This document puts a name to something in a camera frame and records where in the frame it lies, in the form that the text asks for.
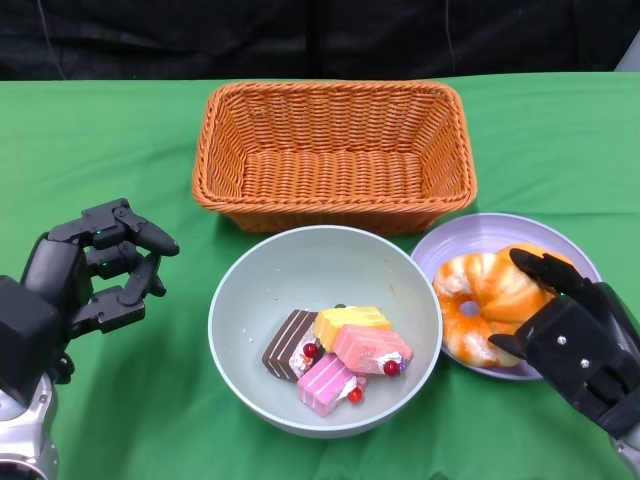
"black curtain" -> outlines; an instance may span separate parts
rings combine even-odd
[[[612,70],[640,0],[0,0],[0,79]]]

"green tablecloth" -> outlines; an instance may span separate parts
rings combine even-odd
[[[447,82],[467,112],[477,208],[568,235],[640,315],[640,76]],[[265,236],[191,197],[202,112],[220,84],[0,84],[3,273],[20,276],[45,229],[117,197],[182,247],[143,322],[70,346],[77,371],[58,390],[53,431],[62,480],[632,478],[544,382],[497,381],[446,357],[404,410],[359,437],[297,438],[249,411],[213,364],[207,312],[227,268]]]

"toy donut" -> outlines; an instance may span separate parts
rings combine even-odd
[[[506,254],[456,257],[440,267],[433,282],[442,310],[444,345],[468,365],[510,367],[520,363],[488,338],[494,333],[512,335],[551,298],[508,255],[507,250]],[[461,311],[467,302],[477,305],[477,314]]]

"wicker basket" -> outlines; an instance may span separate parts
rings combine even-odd
[[[223,86],[193,174],[198,203],[248,232],[417,233],[476,191],[460,98],[432,82]]]

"basket rim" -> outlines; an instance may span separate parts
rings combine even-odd
[[[463,175],[460,179],[462,192],[458,195],[438,197],[380,197],[380,196],[347,196],[347,197],[243,197],[213,195],[204,181],[205,152],[209,151],[214,122],[212,118],[220,108],[224,98],[236,92],[274,91],[291,92],[313,90],[378,90],[380,87],[391,90],[438,90],[445,97],[455,120],[456,150],[463,164]],[[321,213],[330,210],[332,213],[400,213],[400,212],[437,212],[454,210],[468,206],[477,194],[477,178],[470,146],[469,132],[462,106],[462,99],[452,87],[427,80],[305,80],[305,81],[237,81],[224,84],[214,90],[207,101],[202,128],[198,139],[196,159],[193,170],[192,193],[196,201],[206,209],[220,213]]]

